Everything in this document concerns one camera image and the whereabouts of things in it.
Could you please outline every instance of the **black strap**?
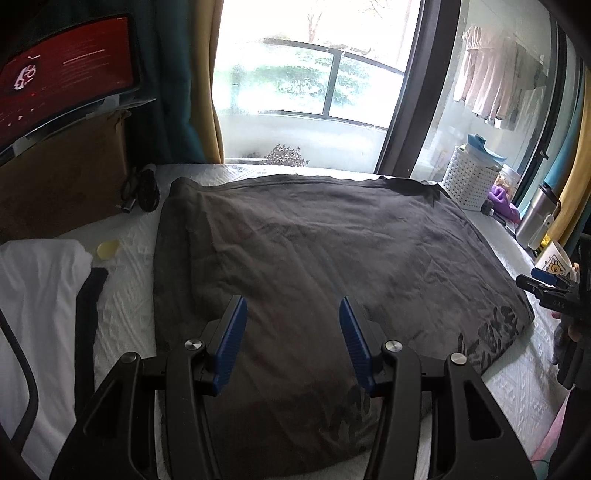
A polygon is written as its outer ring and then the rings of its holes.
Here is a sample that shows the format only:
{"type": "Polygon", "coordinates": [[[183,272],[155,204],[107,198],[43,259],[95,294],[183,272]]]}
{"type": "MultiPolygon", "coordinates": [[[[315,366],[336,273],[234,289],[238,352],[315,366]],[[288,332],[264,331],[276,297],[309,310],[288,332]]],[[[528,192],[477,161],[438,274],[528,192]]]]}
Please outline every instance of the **black strap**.
{"type": "Polygon", "coordinates": [[[106,268],[93,268],[76,297],[74,412],[77,419],[95,392],[93,347],[99,323],[96,302],[108,275],[106,268]]]}
{"type": "Polygon", "coordinates": [[[37,416],[37,410],[39,408],[39,393],[37,391],[37,384],[35,383],[35,377],[33,376],[33,372],[31,370],[31,366],[27,361],[27,357],[23,353],[21,346],[18,344],[17,338],[14,336],[4,313],[0,309],[0,328],[4,333],[4,336],[8,340],[8,344],[10,348],[14,352],[14,356],[17,357],[17,361],[21,366],[22,373],[25,375],[25,379],[27,380],[27,388],[29,390],[29,403],[27,405],[27,409],[25,410],[25,414],[22,416],[21,422],[18,424],[14,435],[12,436],[12,445],[17,453],[21,453],[23,447],[25,446],[25,442],[29,437],[29,433],[31,433],[31,429],[33,427],[33,423],[35,422],[35,418],[37,416]]]}

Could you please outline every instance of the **black door frame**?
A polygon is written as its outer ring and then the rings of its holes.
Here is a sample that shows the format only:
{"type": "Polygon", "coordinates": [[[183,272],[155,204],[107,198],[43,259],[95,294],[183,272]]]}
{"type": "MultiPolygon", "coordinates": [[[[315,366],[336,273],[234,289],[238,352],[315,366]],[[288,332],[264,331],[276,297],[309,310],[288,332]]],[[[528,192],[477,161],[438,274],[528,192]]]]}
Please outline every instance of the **black door frame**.
{"type": "Polygon", "coordinates": [[[410,62],[375,173],[408,178],[446,79],[461,0],[423,0],[410,62]]]}

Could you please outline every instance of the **yellow curtain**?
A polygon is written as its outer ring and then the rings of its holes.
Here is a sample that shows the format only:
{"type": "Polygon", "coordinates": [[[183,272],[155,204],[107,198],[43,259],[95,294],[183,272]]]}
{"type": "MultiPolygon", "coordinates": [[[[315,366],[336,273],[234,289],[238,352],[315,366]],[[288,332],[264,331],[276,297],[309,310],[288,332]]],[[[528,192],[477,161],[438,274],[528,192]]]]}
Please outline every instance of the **yellow curtain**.
{"type": "Polygon", "coordinates": [[[223,163],[223,143],[213,106],[213,68],[223,0],[193,0],[193,61],[191,63],[191,124],[208,163],[223,163]]]}
{"type": "Polygon", "coordinates": [[[564,246],[576,227],[591,194],[591,72],[585,71],[583,119],[573,169],[560,195],[562,210],[548,236],[564,246]]]}

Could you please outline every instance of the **red screen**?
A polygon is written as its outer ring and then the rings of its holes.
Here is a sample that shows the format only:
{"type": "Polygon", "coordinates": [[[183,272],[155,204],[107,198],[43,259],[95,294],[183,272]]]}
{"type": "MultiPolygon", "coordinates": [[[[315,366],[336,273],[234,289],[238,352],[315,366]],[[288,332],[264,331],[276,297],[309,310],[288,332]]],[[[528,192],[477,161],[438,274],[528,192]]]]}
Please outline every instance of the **red screen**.
{"type": "Polygon", "coordinates": [[[60,112],[133,85],[127,18],[48,38],[0,72],[0,150],[60,112]]]}

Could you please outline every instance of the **black cable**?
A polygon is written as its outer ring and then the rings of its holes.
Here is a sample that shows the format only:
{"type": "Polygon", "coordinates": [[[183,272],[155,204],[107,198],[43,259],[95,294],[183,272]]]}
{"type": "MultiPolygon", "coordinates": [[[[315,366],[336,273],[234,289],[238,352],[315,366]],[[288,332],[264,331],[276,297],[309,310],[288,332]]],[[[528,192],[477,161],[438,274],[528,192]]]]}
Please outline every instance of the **black cable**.
{"type": "Polygon", "coordinates": [[[18,340],[14,336],[14,333],[12,332],[8,321],[4,316],[2,309],[0,309],[0,329],[2,329],[2,333],[4,333],[6,340],[8,340],[8,344],[14,352],[14,356],[17,357],[17,361],[21,366],[22,373],[25,375],[27,387],[29,389],[29,403],[27,405],[27,409],[25,410],[25,414],[22,416],[21,422],[18,424],[18,427],[11,439],[12,446],[20,454],[23,447],[25,446],[27,438],[29,437],[29,433],[31,433],[33,423],[35,422],[35,418],[37,416],[37,410],[39,408],[39,392],[37,391],[35,377],[33,376],[33,372],[29,362],[27,361],[27,357],[23,353],[21,346],[18,344],[18,340]]]}

